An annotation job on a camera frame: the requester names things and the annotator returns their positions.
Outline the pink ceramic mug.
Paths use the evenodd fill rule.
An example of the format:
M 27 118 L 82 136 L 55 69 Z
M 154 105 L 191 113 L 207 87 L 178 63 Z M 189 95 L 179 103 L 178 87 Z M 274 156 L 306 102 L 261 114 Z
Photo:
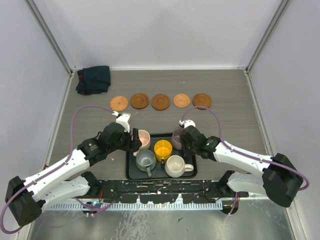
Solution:
M 133 153 L 133 156 L 135 157 L 139 154 L 139 152 L 148 150 L 151 146 L 151 136 L 146 130 L 140 129 L 138 131 L 138 137 L 141 142 L 141 147 L 138 149 L 138 151 Z

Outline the purple glass mug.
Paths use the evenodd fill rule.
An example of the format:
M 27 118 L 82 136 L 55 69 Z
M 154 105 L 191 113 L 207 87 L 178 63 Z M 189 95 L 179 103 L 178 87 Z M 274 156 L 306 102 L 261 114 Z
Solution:
M 171 136 L 171 145 L 176 150 L 182 150 L 182 143 L 180 139 L 180 135 L 184 129 L 182 127 L 177 127 L 173 132 Z

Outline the white ceramic mug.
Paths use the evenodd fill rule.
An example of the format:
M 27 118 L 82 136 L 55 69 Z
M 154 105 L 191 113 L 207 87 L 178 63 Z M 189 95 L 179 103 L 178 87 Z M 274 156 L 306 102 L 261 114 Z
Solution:
M 165 162 L 165 172 L 172 178 L 179 178 L 185 172 L 192 172 L 194 166 L 192 164 L 186 164 L 184 159 L 179 155 L 170 156 Z

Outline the light cork coaster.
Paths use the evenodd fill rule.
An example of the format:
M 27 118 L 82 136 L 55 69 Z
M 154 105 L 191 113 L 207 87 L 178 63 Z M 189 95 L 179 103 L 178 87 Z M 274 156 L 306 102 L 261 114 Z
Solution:
M 124 111 L 128 105 L 128 99 L 124 96 L 116 96 L 110 101 L 110 108 L 116 112 Z
M 191 103 L 190 97 L 185 93 L 179 93 L 174 96 L 173 103 L 178 108 L 186 108 Z

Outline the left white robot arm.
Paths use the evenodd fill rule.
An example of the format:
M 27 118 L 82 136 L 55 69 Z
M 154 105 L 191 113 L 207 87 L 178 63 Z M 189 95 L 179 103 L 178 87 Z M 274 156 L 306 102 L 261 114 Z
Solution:
M 17 224 L 23 227 L 60 201 L 80 196 L 95 198 L 101 193 L 102 184 L 87 169 L 114 151 L 137 152 L 141 145 L 138 129 L 126 130 L 121 124 L 112 122 L 45 170 L 25 179 L 12 178 L 4 208 L 9 209 Z

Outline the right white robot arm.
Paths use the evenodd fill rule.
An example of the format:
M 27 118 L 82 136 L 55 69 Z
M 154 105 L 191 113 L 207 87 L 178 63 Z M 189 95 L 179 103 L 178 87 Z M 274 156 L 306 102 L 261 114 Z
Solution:
M 233 165 L 247 172 L 229 171 L 220 179 L 219 191 L 225 197 L 235 192 L 266 195 L 281 207 L 291 206 L 303 184 L 287 156 L 261 155 L 230 145 L 220 137 L 206 137 L 193 125 L 184 125 L 179 135 L 185 156 L 198 155 L 203 159 Z

